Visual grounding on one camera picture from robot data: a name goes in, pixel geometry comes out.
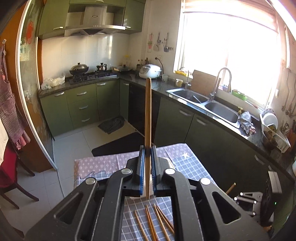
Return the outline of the crumpled dish rag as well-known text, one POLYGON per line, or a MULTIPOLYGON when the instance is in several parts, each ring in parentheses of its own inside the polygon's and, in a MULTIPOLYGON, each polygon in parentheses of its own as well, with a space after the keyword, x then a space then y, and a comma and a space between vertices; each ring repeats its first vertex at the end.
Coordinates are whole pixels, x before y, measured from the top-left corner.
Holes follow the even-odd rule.
POLYGON ((251 121, 251 114, 248 111, 241 113, 239 116, 239 122, 247 135, 252 135, 256 133, 254 124, 251 121))

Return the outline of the white dish rack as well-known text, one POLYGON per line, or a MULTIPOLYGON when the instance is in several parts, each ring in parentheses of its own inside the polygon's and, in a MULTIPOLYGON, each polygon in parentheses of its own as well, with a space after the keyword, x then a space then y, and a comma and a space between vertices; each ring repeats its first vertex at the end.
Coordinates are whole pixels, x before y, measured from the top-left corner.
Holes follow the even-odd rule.
POLYGON ((277 141, 277 148, 285 153, 291 147, 288 138, 280 131, 278 118, 272 108, 265 109, 260 115, 261 130, 270 133, 277 141))

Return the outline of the green lower cabinets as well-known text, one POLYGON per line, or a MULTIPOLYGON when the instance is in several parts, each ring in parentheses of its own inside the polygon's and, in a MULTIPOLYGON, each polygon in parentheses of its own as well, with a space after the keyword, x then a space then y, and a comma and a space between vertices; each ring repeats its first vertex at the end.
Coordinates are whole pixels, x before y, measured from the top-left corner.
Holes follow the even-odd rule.
MULTIPOLYGON (((231 197, 240 192, 264 192, 269 170, 280 179, 282 196, 276 205, 274 224, 281 225, 295 207, 295 178, 287 172, 293 161, 289 153, 267 150, 261 142, 261 128, 247 135, 226 121, 183 99, 167 93, 171 86, 152 82, 152 142, 157 147, 185 143, 194 152, 216 184, 231 197)), ((145 81, 133 75, 116 80, 92 81, 40 90, 43 113, 54 137, 116 116, 124 117, 138 136, 100 151, 94 156, 130 152, 144 142, 145 81)))

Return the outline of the black frying pan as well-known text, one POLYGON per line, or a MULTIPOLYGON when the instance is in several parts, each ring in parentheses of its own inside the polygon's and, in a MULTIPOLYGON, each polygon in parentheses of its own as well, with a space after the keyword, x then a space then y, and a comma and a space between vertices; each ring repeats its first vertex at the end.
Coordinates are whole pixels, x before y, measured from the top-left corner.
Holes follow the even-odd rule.
POLYGON ((125 64, 122 66, 113 67, 113 71, 120 72, 120 73, 127 73, 129 71, 132 71, 133 68, 130 66, 126 66, 125 64))

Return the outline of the steel double sink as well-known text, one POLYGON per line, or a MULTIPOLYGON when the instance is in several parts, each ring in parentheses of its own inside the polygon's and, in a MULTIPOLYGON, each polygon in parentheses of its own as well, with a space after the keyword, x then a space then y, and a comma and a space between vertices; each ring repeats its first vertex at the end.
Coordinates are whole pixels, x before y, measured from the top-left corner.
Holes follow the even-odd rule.
POLYGON ((171 89, 166 92, 206 110, 235 128, 240 128, 238 113, 219 102, 210 101, 208 97, 184 88, 171 89))

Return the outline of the red checked apron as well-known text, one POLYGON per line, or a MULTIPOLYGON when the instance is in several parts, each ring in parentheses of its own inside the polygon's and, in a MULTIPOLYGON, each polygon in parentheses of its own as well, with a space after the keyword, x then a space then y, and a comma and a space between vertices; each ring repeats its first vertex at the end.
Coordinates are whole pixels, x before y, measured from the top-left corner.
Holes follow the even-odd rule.
POLYGON ((12 92, 6 67, 6 45, 1 46, 1 121, 15 148, 19 151, 31 139, 25 131, 27 122, 22 116, 12 92))

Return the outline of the black wok with lid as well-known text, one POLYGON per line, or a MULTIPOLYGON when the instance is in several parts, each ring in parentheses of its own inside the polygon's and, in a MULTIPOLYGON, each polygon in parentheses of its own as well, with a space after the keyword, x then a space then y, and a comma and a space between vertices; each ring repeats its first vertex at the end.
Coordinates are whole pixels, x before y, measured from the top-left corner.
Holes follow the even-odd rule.
POLYGON ((85 74, 89 70, 89 66, 86 64, 81 64, 80 62, 77 65, 74 65, 70 70, 70 74, 73 76, 80 76, 85 74))

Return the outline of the gas stove top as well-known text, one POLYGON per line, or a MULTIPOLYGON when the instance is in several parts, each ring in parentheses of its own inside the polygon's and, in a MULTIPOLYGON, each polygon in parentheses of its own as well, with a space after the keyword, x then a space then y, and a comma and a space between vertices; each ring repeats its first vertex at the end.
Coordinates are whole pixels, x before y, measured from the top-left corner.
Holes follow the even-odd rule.
POLYGON ((83 75, 72 76, 69 79, 70 84, 76 84, 80 82, 92 81, 92 80, 103 80, 103 79, 115 79, 117 74, 112 71, 95 71, 85 73, 83 75))

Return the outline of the white plastic bag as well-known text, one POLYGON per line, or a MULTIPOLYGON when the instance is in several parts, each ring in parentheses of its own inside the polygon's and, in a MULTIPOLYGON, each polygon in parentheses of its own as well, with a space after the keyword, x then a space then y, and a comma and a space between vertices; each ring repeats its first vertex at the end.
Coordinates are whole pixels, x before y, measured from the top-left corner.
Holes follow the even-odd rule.
POLYGON ((41 90, 52 89, 53 87, 62 85, 65 83, 65 73, 63 72, 61 76, 57 78, 47 78, 41 84, 41 90))

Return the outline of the green upper cabinets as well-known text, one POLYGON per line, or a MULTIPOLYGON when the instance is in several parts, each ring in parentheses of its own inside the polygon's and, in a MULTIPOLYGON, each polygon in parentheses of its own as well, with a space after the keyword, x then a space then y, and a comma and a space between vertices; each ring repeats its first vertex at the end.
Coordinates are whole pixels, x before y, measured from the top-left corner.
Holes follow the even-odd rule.
POLYGON ((142 31, 145 1, 46 1, 40 39, 142 31))

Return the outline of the red wooden chair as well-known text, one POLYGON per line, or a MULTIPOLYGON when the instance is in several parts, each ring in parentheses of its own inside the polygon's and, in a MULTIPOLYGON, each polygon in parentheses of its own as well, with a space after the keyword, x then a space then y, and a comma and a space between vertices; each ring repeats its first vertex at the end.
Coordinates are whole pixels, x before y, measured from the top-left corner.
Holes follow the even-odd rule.
POLYGON ((20 164, 29 175, 35 176, 35 173, 32 172, 19 158, 19 155, 13 148, 11 142, 8 142, 4 151, 4 161, 1 163, 1 197, 16 209, 20 209, 19 206, 6 196, 6 193, 11 190, 18 189, 32 200, 36 202, 39 201, 38 197, 30 194, 18 183, 18 164, 20 164))

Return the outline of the steel range hood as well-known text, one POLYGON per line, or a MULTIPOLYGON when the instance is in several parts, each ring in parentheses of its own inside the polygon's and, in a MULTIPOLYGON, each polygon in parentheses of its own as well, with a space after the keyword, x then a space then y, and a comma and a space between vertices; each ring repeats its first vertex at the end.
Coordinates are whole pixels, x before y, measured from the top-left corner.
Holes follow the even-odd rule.
POLYGON ((105 4, 70 5, 65 24, 65 36, 96 34, 111 35, 125 31, 123 13, 125 8, 105 4))

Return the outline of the dark floor mat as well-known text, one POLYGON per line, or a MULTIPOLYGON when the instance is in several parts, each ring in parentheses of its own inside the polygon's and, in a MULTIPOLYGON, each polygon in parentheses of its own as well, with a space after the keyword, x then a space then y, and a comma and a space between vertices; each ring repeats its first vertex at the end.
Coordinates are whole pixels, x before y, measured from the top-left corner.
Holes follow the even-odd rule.
POLYGON ((98 127, 107 134, 111 134, 122 128, 125 124, 125 119, 122 116, 117 116, 110 120, 102 122, 98 127))

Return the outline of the blue checked tablecloth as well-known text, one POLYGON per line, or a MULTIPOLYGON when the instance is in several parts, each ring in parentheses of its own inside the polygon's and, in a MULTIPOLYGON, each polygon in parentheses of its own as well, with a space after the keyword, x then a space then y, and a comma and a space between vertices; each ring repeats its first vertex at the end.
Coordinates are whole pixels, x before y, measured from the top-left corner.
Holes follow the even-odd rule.
MULTIPOLYGON (((212 183, 214 183, 213 178, 210 176, 206 168, 185 143, 159 147, 157 148, 157 155, 161 158, 169 158, 175 165, 176 170, 181 172, 186 178, 197 181, 201 178, 208 178, 212 183)), ((89 177, 93 177, 97 180, 110 177, 114 172, 125 168, 129 159, 137 156, 138 151, 76 159, 74 161, 74 188, 79 186, 89 177)), ((149 200, 146 198, 132 200, 127 197, 125 199, 125 207, 122 218, 121 240, 144 240, 134 214, 135 210, 137 211, 138 217, 148 239, 152 240, 145 207, 149 208, 158 240, 166 240, 154 212, 154 204, 159 206, 170 222, 173 221, 170 197, 154 197, 152 195, 149 200)))

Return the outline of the white plastic utensil holder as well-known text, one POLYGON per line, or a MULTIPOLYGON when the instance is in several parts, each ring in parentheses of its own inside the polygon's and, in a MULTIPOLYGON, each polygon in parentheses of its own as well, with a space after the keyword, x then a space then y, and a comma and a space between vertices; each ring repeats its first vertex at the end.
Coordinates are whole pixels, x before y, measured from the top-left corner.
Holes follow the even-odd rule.
MULTIPOLYGON (((173 164, 173 162, 167 158, 167 157, 163 157, 163 159, 166 159, 168 165, 169 165, 169 168, 171 169, 176 169, 175 168, 175 165, 173 164)), ((150 175, 150 181, 149 181, 149 194, 150 196, 152 196, 154 194, 153 192, 153 186, 152 186, 152 175, 150 175)), ((145 198, 146 197, 146 187, 145 187, 145 177, 144 177, 144 190, 143 190, 143 194, 140 196, 140 197, 129 197, 130 199, 132 200, 135 200, 135 199, 140 199, 140 198, 145 198)))

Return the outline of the small black pot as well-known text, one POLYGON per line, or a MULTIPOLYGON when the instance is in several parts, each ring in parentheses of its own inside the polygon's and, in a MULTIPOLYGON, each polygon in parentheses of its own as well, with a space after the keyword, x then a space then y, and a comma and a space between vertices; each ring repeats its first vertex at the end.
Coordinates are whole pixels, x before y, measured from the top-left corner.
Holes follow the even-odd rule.
POLYGON ((100 63, 99 65, 96 66, 96 71, 98 72, 104 72, 108 70, 108 66, 106 63, 100 63))

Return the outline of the white rice cooker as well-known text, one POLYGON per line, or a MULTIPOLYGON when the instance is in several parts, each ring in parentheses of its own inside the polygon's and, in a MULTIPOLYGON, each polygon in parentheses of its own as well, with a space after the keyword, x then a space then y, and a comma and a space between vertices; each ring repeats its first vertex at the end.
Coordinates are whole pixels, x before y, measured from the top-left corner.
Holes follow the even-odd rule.
POLYGON ((147 64, 141 67, 140 71, 139 71, 139 77, 140 78, 158 78, 161 75, 161 68, 157 65, 153 65, 153 64, 147 64))

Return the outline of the wooden cutting board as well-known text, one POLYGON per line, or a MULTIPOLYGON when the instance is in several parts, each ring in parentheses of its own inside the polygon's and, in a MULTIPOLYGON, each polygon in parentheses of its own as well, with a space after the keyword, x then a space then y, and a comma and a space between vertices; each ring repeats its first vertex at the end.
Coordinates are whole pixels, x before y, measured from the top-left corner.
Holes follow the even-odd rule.
POLYGON ((213 75, 194 70, 191 90, 209 97, 210 93, 213 91, 215 79, 216 77, 213 75))

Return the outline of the green cabinets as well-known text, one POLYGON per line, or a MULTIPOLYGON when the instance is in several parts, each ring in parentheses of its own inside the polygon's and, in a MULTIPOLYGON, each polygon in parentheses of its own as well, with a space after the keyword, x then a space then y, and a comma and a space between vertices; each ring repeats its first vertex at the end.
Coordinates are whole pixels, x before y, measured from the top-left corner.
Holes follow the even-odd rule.
POLYGON ((145 1, 46 1, 40 39, 142 31, 145 1))
MULTIPOLYGON (((247 135, 226 121, 183 99, 167 93, 171 86, 152 82, 152 142, 157 147, 185 143, 194 152, 216 184, 231 197, 240 192, 264 192, 269 170, 280 179, 282 196, 276 205, 274 224, 281 225, 295 207, 295 178, 287 172, 293 161, 289 153, 267 150, 261 142, 261 128, 247 135)), ((54 137, 116 116, 124 117, 138 136, 100 151, 94 156, 130 152, 144 142, 145 81, 133 75, 116 80, 92 81, 40 90, 43 113, 54 137)))

